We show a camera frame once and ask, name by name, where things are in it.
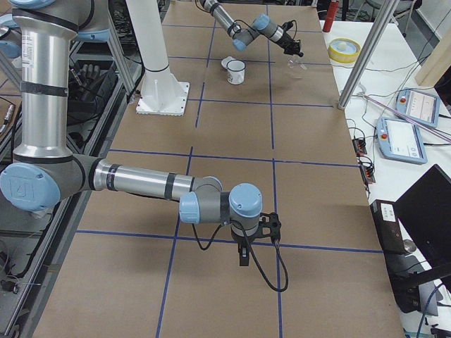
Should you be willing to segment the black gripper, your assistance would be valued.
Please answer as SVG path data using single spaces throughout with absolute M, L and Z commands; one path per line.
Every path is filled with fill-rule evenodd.
M 283 49 L 285 55 L 298 56 L 300 58 L 304 56 L 301 41 L 299 39 L 294 40 L 291 37 L 284 37 L 280 39 L 280 47 Z
M 231 225 L 232 238 L 239 244 L 239 265 L 249 265 L 249 245 L 263 234 L 261 228 L 256 226 L 252 229 L 242 230 L 238 225 Z

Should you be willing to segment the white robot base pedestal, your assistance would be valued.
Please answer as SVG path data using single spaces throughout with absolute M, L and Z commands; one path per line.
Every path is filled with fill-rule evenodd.
M 144 67 L 139 114 L 182 116 L 190 89 L 171 72 L 156 1 L 126 2 Z

